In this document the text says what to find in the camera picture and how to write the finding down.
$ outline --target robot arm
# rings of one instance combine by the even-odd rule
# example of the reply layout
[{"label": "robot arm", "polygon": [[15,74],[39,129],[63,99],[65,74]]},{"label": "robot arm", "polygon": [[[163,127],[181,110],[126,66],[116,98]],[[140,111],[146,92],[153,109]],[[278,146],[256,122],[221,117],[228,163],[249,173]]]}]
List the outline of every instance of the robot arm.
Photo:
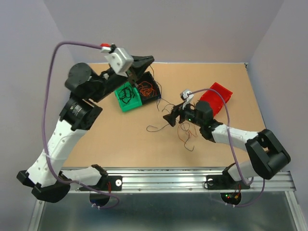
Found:
[{"label": "robot arm", "polygon": [[[269,180],[291,161],[287,151],[270,130],[254,132],[229,128],[229,137],[227,125],[213,118],[209,103],[199,101],[194,106],[188,103],[192,100],[192,96],[189,90],[185,90],[181,94],[184,102],[174,106],[171,113],[164,115],[163,118],[171,126],[175,126],[176,118],[180,116],[179,123],[187,120],[199,126],[200,133],[206,140],[227,145],[232,143],[234,147],[248,152],[250,160],[239,164],[244,179],[260,176]],[[229,188],[241,180],[237,166],[232,164],[223,171],[223,175],[216,178],[212,189],[217,189],[216,186],[219,184],[224,184],[226,188]]]},{"label": "robot arm", "polygon": [[[97,75],[87,64],[74,65],[65,86],[71,91],[70,99],[60,112],[56,128],[48,142],[52,168],[62,180],[82,182],[98,190],[107,189],[107,172],[98,165],[86,169],[61,171],[61,168],[80,138],[91,128],[102,108],[99,102],[125,82],[136,84],[147,67],[154,61],[152,56],[139,57],[129,55],[125,49],[115,45],[102,44],[102,52],[110,68]],[[20,171],[17,178],[23,185],[32,187],[32,194],[39,200],[58,202],[68,191],[80,187],[77,183],[58,182],[48,168],[46,153],[43,150],[35,163]]]}]

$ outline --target small tray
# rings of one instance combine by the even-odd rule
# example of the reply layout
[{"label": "small tray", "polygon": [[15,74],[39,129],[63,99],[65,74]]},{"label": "small tray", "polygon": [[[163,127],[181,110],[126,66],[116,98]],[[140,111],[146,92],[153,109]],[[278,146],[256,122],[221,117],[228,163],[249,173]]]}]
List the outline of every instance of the small tray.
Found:
[{"label": "small tray", "polygon": [[[216,82],[210,88],[217,91],[223,97],[225,102],[228,102],[231,98],[231,95],[233,94],[232,91],[229,91],[228,89],[224,88]],[[209,102],[213,110],[213,116],[220,112],[223,107],[223,101],[221,100],[221,98],[215,92],[210,90],[204,93],[203,96],[201,96],[200,100]]]},{"label": "small tray", "polygon": [[[132,91],[133,96],[129,96],[129,91]],[[122,109],[122,112],[127,112],[129,110],[132,110],[134,108],[142,106],[141,98],[139,95],[138,90],[135,87],[132,87],[130,83],[125,83],[121,87],[119,87],[117,90],[115,90],[115,95],[117,100],[119,101],[120,107]]]}]

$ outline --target wooden tabletop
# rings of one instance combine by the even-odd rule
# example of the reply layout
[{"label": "wooden tabletop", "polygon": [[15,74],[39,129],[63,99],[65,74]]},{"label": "wooden tabletop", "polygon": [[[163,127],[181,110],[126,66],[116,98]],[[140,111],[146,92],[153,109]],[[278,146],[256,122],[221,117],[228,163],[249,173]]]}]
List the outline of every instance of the wooden tabletop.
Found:
[{"label": "wooden tabletop", "polygon": [[[108,68],[107,64],[91,64],[97,73]],[[264,123],[244,64],[152,64],[154,78],[162,85],[162,97],[173,104],[181,103],[179,94],[209,88],[214,82],[221,84],[233,95],[227,103],[231,127],[261,131]],[[195,94],[197,102],[203,92]],[[98,103],[103,108],[92,128],[74,147],[65,167],[225,167],[234,162],[230,147],[206,141],[197,129],[186,147],[178,137],[178,126],[166,126],[158,132],[148,132],[148,125],[161,128],[167,122],[161,112],[166,102],[150,103],[123,113],[112,93]],[[226,111],[215,119],[227,123]],[[187,139],[179,129],[183,140]],[[246,152],[235,149],[240,162],[248,159]]]}]

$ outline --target white wall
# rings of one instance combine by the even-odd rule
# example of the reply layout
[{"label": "white wall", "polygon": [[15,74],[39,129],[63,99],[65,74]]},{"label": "white wall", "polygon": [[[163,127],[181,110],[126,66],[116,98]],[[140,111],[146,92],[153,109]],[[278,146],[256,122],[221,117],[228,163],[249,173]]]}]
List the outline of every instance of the white wall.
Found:
[{"label": "white wall", "polygon": [[248,65],[265,124],[289,152],[308,220],[308,1],[285,0]]},{"label": "white wall", "polygon": [[[42,0],[0,4],[0,230],[27,230],[34,196],[16,175],[42,150],[43,94],[55,44],[63,40]],[[56,58],[47,122],[48,134],[68,96],[64,88],[73,59],[67,48]]]},{"label": "white wall", "polygon": [[[65,39],[156,61],[248,62],[283,0],[44,0]],[[76,61],[105,62],[86,49]]]}]

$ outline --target black wire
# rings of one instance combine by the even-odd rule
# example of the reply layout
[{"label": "black wire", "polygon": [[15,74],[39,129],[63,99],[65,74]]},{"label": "black wire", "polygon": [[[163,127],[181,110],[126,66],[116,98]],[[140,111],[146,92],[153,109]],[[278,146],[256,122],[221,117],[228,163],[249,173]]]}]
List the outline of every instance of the black wire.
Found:
[{"label": "black wire", "polygon": [[127,86],[119,92],[119,99],[125,104],[128,104],[129,101],[134,97],[135,97],[135,94],[134,94],[132,86]]},{"label": "black wire", "polygon": [[164,110],[166,110],[167,112],[169,112],[169,113],[170,113],[170,111],[168,111],[168,110],[166,109],[166,107],[167,107],[167,106],[169,106],[169,105],[173,105],[173,104],[168,103],[168,104],[164,107],[164,109],[162,110],[162,112],[163,112]]},{"label": "black wire", "polygon": [[[158,127],[149,125],[149,126],[146,127],[146,130],[147,130],[148,132],[157,132],[157,131],[160,131],[160,130],[164,129],[164,128],[167,127],[168,125],[170,125],[170,124],[166,124],[166,125],[164,125],[162,128],[160,128],[160,129],[158,129]],[[149,127],[156,128],[157,130],[156,130],[156,131],[150,131],[150,130],[148,129]]]},{"label": "black wire", "polygon": [[158,106],[159,106],[160,101],[161,101],[161,99],[162,99],[161,97],[162,97],[162,95],[163,95],[163,88],[162,88],[162,85],[154,79],[155,73],[154,73],[154,69],[152,68],[151,65],[150,65],[150,68],[152,69],[153,80],[154,80],[155,83],[158,85],[158,89],[159,89],[159,87],[160,87],[160,89],[159,89],[159,91],[160,91],[160,99],[156,100],[156,107],[157,107],[157,109],[158,109],[158,111],[159,111]]},{"label": "black wire", "polygon": [[190,125],[189,123],[182,123],[182,124],[180,125],[180,128],[181,128],[183,131],[185,131],[186,134],[188,134],[188,138],[187,138],[187,140],[186,140],[185,143],[184,143],[184,147],[185,147],[188,151],[192,152],[192,151],[194,150],[194,146],[193,146],[193,149],[189,149],[189,148],[186,146],[188,140],[191,138],[191,135],[190,135],[190,133],[189,133],[189,131],[188,131],[190,127],[191,127],[191,125]]}]

